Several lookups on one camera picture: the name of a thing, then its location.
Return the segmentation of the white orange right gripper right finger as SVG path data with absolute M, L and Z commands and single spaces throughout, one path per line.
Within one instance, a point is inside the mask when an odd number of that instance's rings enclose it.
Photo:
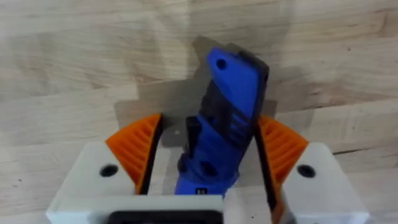
M 255 140 L 272 223 L 357 224 L 370 217 L 328 146 L 261 116 Z

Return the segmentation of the white orange right gripper left finger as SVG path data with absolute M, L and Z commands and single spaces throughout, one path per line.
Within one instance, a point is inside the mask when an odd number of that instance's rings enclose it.
M 162 115 L 141 118 L 102 142 L 89 142 L 77 157 L 56 197 L 100 198 L 146 194 Z

